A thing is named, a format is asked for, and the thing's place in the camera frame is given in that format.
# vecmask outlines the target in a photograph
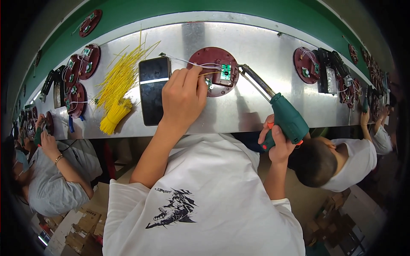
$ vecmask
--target bracelet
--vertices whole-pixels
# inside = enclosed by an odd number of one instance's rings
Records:
[[[60,161],[60,159],[63,158],[63,154],[60,154],[57,159],[55,160],[54,164],[57,165],[58,161]]]

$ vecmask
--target black phone screen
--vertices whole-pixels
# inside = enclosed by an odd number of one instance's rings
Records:
[[[162,88],[169,80],[171,65],[167,57],[148,59],[139,63],[139,90],[144,124],[158,125],[164,114]]]

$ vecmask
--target hand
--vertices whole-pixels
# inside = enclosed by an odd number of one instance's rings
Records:
[[[31,152],[31,150],[33,149],[33,147],[34,147],[34,143],[32,142],[32,141],[30,141],[30,139],[29,138],[24,138],[24,149],[25,150],[27,150],[27,151],[29,151],[29,152]]]
[[[208,86],[204,76],[199,76],[201,67],[190,70],[175,70],[162,89],[164,115],[159,126],[181,134],[198,118],[206,105]]]
[[[370,118],[370,109],[369,107],[367,107],[367,113],[362,112],[362,114],[360,115],[360,125],[367,126],[367,123],[369,122],[369,118]]]
[[[41,148],[51,161],[55,161],[55,159],[61,154],[58,150],[54,136],[48,134],[47,130],[41,133]]]
[[[269,131],[268,123],[273,123],[275,120],[275,115],[269,115],[263,124],[263,130],[260,132],[258,143],[262,144],[265,140],[266,134]],[[287,166],[287,160],[289,155],[292,153],[296,145],[292,144],[290,140],[285,138],[282,129],[279,125],[274,125],[272,127],[272,137],[275,141],[275,146],[269,150],[269,158],[272,164],[284,164]]]
[[[389,106],[385,106],[382,110],[382,112],[380,113],[380,117],[381,119],[386,118],[388,115],[390,114],[390,108]]]
[[[40,126],[40,124],[41,124],[41,120],[43,120],[43,119],[45,119],[46,117],[44,116],[44,114],[40,114],[40,116],[39,116],[39,118],[37,119],[37,121],[36,121],[36,131],[37,131],[37,128]]]

